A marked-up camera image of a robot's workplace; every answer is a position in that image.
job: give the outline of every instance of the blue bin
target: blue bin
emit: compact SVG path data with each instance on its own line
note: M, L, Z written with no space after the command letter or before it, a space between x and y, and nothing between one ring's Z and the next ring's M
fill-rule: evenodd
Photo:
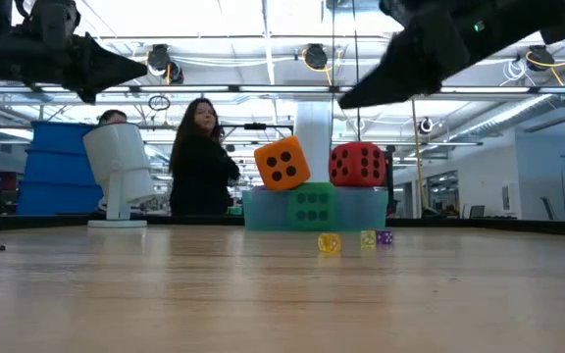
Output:
M34 128L34 138L31 142L33 150L80 155L86 155L82 137L95 127L49 122L32 122L31 125Z
M373 187L335 189L337 230L385 228L387 190Z
M289 196L288 191L243 191L241 197L245 229L291 230L287 221Z
M21 180L17 215L53 216L56 214L91 213L103 196L98 185Z
M27 150L25 181L95 186L86 155Z

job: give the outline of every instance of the table surface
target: table surface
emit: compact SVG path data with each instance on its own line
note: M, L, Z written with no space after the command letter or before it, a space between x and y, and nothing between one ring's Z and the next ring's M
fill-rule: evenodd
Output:
M0 232L0 352L565 352L565 236Z

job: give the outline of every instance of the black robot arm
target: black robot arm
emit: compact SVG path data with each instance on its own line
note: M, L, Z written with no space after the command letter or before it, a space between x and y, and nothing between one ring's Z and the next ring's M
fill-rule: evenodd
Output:
M565 0L381 0L405 26L379 65L340 100L342 109L403 102L539 31L565 39Z
M95 103L104 89L147 74L147 68L101 48L87 33L74 34L80 22L74 0L36 0L25 18L11 26L13 0L0 0L0 79L29 87L52 83Z

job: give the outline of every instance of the ceiling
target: ceiling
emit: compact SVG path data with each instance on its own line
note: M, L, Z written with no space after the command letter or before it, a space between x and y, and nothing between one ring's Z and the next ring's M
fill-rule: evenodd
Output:
M33 1L26 1L29 9ZM144 62L154 44L168 44L172 59L184 73L184 85L263 84L263 85L353 85L370 71L383 55L389 39L402 27L378 10L377 0L358 0L353 15L349 7L334 14L321 0L77 0L82 22L77 34L89 32L107 50ZM14 11L13 23L22 18ZM302 60L308 44L322 44L329 56L327 72L314 72ZM452 86L512 86L556 84L551 72L525 70L523 56L528 47L541 44L538 33L525 38L449 78ZM565 61L565 41L548 47L558 61ZM558 72L563 76L565 66ZM148 75L130 85L164 85ZM216 105L224 124L250 122L292 126L296 102L330 101L330 94L205 93ZM175 126L185 106L198 93L169 93L172 106L165 112L148 107L152 94L106 93L95 106L83 105L71 93L0 93L0 106L30 120L43 119L94 124L107 109L121 109L138 124ZM483 112L512 96L436 96L416 101L418 117L430 117L442 133L467 124ZM333 116L339 133L334 140L361 138L370 141L411 140L413 136L410 102L341 111L336 104ZM173 140L171 130L147 130L150 141L158 142L159 153L168 154ZM276 132L235 130L236 140L270 141ZM253 146L238 145L235 155L251 156Z

